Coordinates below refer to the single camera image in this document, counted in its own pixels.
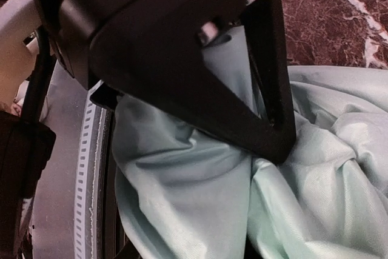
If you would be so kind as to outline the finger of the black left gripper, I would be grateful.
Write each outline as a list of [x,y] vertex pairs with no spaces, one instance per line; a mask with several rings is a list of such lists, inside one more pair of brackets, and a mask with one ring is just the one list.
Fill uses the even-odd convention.
[[[275,164],[296,130],[281,0],[123,0],[90,43],[92,72],[194,127]],[[249,69],[264,98],[259,119],[204,64],[202,49],[240,20]]]

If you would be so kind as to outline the mint green folding umbrella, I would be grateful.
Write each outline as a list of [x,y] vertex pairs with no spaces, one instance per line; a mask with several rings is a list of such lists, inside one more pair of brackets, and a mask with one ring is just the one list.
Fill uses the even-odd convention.
[[132,96],[112,152],[143,258],[387,257],[387,71],[290,66],[297,139],[276,166]]

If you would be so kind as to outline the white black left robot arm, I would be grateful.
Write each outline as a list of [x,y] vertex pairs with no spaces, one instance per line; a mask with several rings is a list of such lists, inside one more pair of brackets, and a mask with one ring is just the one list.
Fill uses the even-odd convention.
[[[234,25],[246,37],[256,115],[205,67]],[[1,7],[1,257],[32,256],[28,225],[55,134],[43,125],[55,63],[114,109],[126,93],[283,163],[295,140],[281,0],[7,0]]]

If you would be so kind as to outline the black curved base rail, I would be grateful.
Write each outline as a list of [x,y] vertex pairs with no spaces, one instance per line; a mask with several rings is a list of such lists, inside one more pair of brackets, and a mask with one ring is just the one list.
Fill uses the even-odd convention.
[[98,258],[114,258],[128,241],[122,228],[115,197],[116,163],[111,145],[115,118],[102,111],[101,155],[98,176],[96,246]]

